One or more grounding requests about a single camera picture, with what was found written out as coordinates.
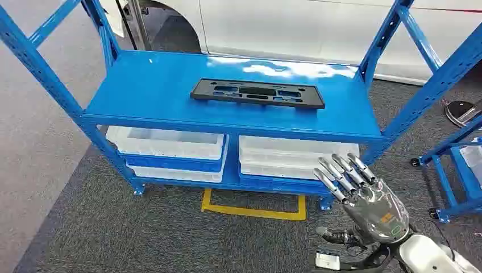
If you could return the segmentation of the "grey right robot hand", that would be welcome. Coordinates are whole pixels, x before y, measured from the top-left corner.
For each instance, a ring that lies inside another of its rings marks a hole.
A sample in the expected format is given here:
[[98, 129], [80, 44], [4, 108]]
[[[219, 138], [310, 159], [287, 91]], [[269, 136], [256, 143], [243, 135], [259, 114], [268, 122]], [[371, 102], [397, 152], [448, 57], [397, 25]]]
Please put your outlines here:
[[320, 226], [316, 232], [328, 242], [344, 245], [396, 243], [409, 232], [409, 215], [400, 199], [355, 154], [332, 154], [318, 159], [314, 175], [328, 188], [355, 223], [352, 229]]

